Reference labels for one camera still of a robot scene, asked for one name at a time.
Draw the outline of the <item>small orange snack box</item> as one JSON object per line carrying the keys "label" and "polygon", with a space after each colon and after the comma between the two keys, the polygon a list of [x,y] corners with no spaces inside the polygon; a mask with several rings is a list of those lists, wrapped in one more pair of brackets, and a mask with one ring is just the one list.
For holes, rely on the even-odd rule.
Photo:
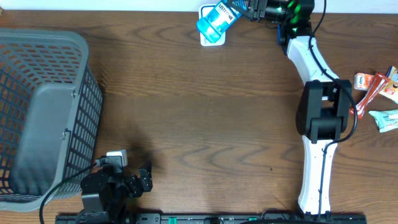
{"label": "small orange snack box", "polygon": [[374,75],[370,75],[367,73],[357,73],[354,76],[354,83],[353,83],[354,89],[366,91],[370,87],[373,79]]}

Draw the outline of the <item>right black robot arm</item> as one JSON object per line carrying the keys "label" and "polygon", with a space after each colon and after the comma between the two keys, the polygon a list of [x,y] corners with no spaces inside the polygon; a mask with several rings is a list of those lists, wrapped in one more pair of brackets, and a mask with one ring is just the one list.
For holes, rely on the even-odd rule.
{"label": "right black robot arm", "polygon": [[323,59],[310,16],[314,0],[228,1],[251,21],[277,23],[277,41],[295,65],[304,88],[295,122],[305,150],[298,205],[305,215],[331,212],[329,191],[335,150],[348,124],[352,85],[333,73]]}

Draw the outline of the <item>orange chocolate bar wrapper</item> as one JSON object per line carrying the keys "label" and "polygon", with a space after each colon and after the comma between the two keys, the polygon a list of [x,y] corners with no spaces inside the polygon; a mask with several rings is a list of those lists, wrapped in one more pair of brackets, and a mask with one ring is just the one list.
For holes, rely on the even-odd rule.
{"label": "orange chocolate bar wrapper", "polygon": [[376,95],[391,81],[381,73],[376,73],[371,80],[364,98],[354,107],[349,109],[349,113],[357,115],[358,119],[364,116],[367,105],[372,102]]}

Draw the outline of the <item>teal wet wipes pack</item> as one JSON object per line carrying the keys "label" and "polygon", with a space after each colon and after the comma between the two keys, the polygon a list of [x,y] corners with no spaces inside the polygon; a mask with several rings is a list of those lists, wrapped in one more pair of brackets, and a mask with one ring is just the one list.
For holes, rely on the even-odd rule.
{"label": "teal wet wipes pack", "polygon": [[374,118],[380,133],[397,129],[397,110],[369,111]]}

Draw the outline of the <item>cream snack bag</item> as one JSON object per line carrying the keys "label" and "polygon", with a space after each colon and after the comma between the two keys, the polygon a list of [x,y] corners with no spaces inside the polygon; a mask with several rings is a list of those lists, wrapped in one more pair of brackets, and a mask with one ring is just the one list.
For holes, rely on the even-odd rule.
{"label": "cream snack bag", "polygon": [[386,73],[386,77],[389,78],[390,81],[379,94],[397,103],[397,68],[391,66]]}

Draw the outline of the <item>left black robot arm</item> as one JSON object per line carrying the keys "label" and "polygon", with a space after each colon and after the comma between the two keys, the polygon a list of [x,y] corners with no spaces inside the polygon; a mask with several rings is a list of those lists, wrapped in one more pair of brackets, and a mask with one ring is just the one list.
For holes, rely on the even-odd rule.
{"label": "left black robot arm", "polygon": [[101,162],[100,165],[99,171],[81,181],[83,210],[76,222],[135,223],[135,215],[128,210],[127,200],[152,190],[152,163],[146,162],[138,169],[139,175],[132,176],[124,174],[120,161]]}

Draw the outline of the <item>blue mouthwash bottle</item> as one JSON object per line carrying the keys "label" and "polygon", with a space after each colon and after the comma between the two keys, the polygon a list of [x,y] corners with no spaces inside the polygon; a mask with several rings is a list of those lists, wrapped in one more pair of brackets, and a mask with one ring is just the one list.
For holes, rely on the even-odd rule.
{"label": "blue mouthwash bottle", "polygon": [[227,0],[217,4],[204,4],[198,10],[197,30],[202,46],[223,45],[226,30],[242,15],[227,5]]}

